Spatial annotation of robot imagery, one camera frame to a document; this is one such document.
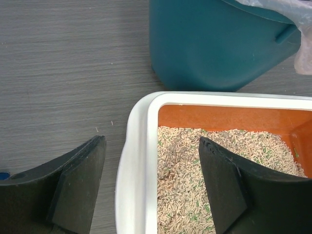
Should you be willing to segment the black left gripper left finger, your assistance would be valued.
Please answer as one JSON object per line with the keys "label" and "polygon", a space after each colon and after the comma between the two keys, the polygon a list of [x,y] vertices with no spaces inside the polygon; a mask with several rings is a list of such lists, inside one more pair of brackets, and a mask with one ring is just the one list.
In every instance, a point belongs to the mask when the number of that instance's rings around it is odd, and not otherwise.
{"label": "black left gripper left finger", "polygon": [[0,182],[3,234],[90,232],[106,155],[95,136],[72,151]]}

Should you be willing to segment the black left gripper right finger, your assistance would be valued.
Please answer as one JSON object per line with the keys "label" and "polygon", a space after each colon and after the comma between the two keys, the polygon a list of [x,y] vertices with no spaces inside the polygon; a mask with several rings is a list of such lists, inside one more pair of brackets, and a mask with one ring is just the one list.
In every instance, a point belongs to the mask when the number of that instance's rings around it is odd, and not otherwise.
{"label": "black left gripper right finger", "polygon": [[309,234],[312,181],[264,167],[199,140],[199,157],[218,234]]}

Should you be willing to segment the white orange litter box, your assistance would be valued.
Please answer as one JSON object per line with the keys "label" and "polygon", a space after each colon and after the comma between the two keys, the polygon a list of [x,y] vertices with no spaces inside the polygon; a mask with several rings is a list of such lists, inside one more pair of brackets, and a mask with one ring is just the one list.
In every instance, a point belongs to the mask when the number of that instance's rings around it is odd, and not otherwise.
{"label": "white orange litter box", "polygon": [[132,108],[115,189],[119,234],[157,233],[157,130],[242,129],[281,135],[307,176],[312,175],[310,97],[225,92],[155,92]]}

